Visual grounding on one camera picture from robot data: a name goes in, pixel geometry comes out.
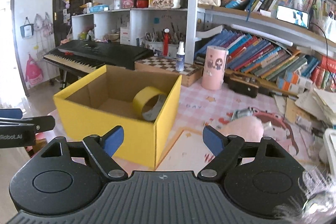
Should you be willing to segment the white bookshelf unit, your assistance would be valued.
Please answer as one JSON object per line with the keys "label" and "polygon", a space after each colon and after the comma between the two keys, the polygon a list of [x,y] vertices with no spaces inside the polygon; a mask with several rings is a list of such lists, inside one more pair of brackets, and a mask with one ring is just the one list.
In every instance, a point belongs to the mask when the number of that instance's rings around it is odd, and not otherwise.
{"label": "white bookshelf unit", "polygon": [[310,30],[257,13],[248,14],[240,10],[199,5],[198,0],[188,0],[185,61],[190,64],[194,62],[195,42],[198,41],[196,36],[198,15],[201,15],[203,20],[209,19],[211,22],[219,20],[220,23],[237,30],[268,37],[283,44],[292,42],[296,46],[307,47],[332,59],[335,58],[335,42],[326,40]]}

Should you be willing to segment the yellow tape roll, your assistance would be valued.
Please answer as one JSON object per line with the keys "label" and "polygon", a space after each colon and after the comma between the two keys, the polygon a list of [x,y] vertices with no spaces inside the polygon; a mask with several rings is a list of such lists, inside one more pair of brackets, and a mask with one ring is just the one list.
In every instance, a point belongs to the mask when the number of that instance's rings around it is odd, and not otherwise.
{"label": "yellow tape roll", "polygon": [[147,86],[133,98],[133,110],[138,118],[153,122],[157,119],[166,98],[167,95],[161,90]]}

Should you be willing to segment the smartphone with lit screen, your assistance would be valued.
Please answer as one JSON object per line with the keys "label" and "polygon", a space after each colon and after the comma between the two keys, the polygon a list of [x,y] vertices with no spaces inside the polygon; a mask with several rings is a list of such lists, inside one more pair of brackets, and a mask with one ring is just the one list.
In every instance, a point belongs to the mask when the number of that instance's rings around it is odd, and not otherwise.
{"label": "smartphone with lit screen", "polygon": [[308,29],[309,14],[304,11],[278,5],[276,19]]}

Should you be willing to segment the white spray bottle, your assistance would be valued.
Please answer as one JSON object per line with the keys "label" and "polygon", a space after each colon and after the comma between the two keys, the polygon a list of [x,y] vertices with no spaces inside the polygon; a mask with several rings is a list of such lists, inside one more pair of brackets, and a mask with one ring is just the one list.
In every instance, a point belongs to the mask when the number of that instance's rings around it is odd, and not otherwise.
{"label": "white spray bottle", "polygon": [[179,42],[179,47],[176,55],[176,64],[175,64],[175,70],[177,72],[184,71],[185,66],[185,47],[184,42]]}

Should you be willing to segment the orange white medicine box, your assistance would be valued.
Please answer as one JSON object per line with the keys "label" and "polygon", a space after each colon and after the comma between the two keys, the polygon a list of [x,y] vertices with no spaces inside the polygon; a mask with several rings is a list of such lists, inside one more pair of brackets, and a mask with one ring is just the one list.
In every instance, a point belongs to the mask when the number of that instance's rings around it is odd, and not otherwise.
{"label": "orange white medicine box", "polygon": [[306,90],[310,90],[313,87],[313,82],[296,73],[286,71],[283,78],[277,78],[276,85],[281,90],[297,95],[302,94]]}

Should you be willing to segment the pink cylindrical canister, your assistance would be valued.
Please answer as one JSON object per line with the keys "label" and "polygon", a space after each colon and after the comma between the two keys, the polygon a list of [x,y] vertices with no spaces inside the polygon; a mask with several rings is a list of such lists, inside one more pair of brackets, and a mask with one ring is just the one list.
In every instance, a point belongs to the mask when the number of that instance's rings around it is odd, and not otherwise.
{"label": "pink cylindrical canister", "polygon": [[208,46],[201,86],[207,90],[219,90],[224,82],[228,50],[220,46]]}

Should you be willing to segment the pink plush pig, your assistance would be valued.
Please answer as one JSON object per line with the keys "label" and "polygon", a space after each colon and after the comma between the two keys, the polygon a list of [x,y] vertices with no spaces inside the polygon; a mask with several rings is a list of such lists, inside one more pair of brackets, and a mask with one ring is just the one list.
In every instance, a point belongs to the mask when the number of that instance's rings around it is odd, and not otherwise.
{"label": "pink plush pig", "polygon": [[264,134],[263,123],[255,116],[243,117],[226,124],[219,132],[224,135],[237,135],[245,141],[259,142]]}

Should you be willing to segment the red round jar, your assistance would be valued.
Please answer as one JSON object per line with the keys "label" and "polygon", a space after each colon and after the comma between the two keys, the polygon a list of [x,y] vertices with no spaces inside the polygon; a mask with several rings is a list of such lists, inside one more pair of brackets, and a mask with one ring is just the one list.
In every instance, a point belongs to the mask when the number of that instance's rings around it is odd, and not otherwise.
{"label": "red round jar", "polygon": [[136,7],[139,9],[148,8],[149,0],[137,0]]}

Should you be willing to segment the pink cartoon desk mat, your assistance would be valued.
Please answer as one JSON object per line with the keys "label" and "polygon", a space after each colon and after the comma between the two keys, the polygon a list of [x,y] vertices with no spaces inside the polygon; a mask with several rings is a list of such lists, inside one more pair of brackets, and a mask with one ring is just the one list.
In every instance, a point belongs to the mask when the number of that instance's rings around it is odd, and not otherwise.
{"label": "pink cartoon desk mat", "polygon": [[293,99],[262,94],[250,98],[225,85],[213,92],[196,82],[181,88],[178,114],[155,170],[199,172],[214,158],[203,143],[203,128],[210,125],[224,135],[233,133],[237,125],[231,120],[234,111],[246,108],[253,110],[252,120],[257,127],[271,123],[264,129],[264,136],[276,140],[306,169],[313,166],[329,169],[323,139],[297,124],[296,119],[303,110]]}

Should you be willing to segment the pen holder with brushes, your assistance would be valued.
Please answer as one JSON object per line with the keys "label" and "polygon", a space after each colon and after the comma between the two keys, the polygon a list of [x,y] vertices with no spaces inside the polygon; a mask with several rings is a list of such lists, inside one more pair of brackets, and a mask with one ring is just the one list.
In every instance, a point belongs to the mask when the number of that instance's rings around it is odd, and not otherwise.
{"label": "pen holder with brushes", "polygon": [[172,22],[168,28],[163,28],[162,30],[153,29],[152,32],[147,32],[143,41],[141,42],[141,47],[147,48],[154,52],[155,56],[164,56],[165,51],[165,34],[167,37],[167,57],[174,59],[176,58],[179,43],[185,42],[186,35],[181,28]]}

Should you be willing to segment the pink backpack on wall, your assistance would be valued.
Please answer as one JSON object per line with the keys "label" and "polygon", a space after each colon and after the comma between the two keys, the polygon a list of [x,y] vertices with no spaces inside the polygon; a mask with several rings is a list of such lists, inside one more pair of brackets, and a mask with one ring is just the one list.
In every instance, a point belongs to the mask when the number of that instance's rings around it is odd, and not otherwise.
{"label": "pink backpack on wall", "polygon": [[25,71],[25,82],[28,88],[36,86],[37,84],[41,83],[42,80],[43,80],[43,71],[41,70],[37,62],[29,54]]}

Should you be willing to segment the red marker bottle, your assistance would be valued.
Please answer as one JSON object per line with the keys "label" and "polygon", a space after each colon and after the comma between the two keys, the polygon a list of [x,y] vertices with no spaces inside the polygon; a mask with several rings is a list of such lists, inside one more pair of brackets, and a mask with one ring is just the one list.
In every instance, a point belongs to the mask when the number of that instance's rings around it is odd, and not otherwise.
{"label": "red marker bottle", "polygon": [[163,55],[168,56],[169,55],[169,32],[170,30],[168,28],[164,29],[164,36],[163,36]]}

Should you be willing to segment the wooden chessboard box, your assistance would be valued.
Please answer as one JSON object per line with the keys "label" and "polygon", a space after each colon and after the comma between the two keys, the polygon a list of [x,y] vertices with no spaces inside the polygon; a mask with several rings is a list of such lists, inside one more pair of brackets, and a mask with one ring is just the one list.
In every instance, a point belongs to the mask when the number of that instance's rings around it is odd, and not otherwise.
{"label": "wooden chessboard box", "polygon": [[135,70],[144,72],[169,73],[182,75],[182,86],[189,87],[202,77],[203,68],[199,65],[185,64],[182,72],[175,70],[175,60],[164,57],[149,57],[134,62]]}

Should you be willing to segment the white device at edge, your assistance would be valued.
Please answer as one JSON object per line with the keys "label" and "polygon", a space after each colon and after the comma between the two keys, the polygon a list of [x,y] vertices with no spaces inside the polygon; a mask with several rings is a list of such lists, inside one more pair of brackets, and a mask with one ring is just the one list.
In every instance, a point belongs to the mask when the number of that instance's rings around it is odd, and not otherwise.
{"label": "white device at edge", "polygon": [[335,129],[328,128],[323,134],[323,142],[329,166],[335,165]]}

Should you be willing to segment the yellow cardboard box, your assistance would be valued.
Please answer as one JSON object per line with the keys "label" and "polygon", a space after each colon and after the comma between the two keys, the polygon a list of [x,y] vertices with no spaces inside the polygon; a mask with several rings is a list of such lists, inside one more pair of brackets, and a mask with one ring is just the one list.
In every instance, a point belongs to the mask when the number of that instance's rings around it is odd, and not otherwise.
{"label": "yellow cardboard box", "polygon": [[[180,75],[104,65],[54,95],[54,103],[72,140],[102,136],[122,126],[124,140],[116,156],[155,169],[178,112],[181,82]],[[135,95],[147,86],[167,95],[153,122],[138,118],[132,105]]]}

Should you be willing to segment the stack of loose papers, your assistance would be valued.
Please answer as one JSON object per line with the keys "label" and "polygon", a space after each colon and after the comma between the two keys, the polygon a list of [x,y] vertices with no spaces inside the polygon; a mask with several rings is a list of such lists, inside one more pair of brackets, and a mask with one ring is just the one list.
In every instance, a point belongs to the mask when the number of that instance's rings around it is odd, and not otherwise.
{"label": "stack of loose papers", "polygon": [[297,118],[301,117],[311,124],[321,122],[326,128],[335,129],[335,113],[329,112],[327,103],[320,99],[317,89],[295,97],[276,92],[272,97],[280,113],[290,123],[296,123]]}

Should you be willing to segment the dark brown wooden box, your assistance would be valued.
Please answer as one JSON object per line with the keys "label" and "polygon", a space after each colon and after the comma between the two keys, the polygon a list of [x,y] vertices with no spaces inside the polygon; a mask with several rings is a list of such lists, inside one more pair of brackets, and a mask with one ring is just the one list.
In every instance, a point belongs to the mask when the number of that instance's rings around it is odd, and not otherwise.
{"label": "dark brown wooden box", "polygon": [[252,77],[233,73],[224,77],[228,88],[241,95],[256,98],[259,92],[260,83]]}

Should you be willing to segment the black electronic keyboard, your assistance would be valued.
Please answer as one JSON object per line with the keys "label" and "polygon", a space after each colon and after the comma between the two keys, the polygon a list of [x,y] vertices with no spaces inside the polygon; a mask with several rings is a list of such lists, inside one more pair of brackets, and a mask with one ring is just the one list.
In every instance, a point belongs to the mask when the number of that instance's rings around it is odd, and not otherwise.
{"label": "black electronic keyboard", "polygon": [[136,61],[152,56],[154,52],[143,47],[72,40],[49,51],[43,56],[43,60],[83,77],[104,65],[133,70]]}

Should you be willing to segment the white cubby shelf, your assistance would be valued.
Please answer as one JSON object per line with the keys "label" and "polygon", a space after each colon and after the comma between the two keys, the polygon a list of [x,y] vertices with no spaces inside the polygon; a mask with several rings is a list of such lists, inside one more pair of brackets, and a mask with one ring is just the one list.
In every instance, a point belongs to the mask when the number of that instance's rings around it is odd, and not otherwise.
{"label": "white cubby shelf", "polygon": [[168,28],[171,22],[186,34],[187,10],[131,8],[100,11],[73,16],[72,38],[107,42],[112,40],[113,34],[118,34],[117,42],[141,47],[147,32]]}

